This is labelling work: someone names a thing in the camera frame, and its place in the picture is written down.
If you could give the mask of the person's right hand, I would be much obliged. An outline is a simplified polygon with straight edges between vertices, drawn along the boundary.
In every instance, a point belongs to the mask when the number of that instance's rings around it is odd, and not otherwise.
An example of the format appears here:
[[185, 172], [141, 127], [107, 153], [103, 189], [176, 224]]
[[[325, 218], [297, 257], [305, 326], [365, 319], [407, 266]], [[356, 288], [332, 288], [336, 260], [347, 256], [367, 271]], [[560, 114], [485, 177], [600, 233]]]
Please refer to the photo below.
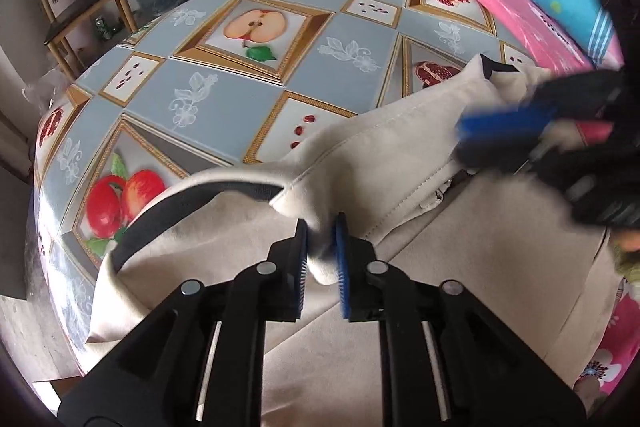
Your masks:
[[623, 253], [640, 251], [639, 230], [614, 230], [611, 233], [612, 248]]

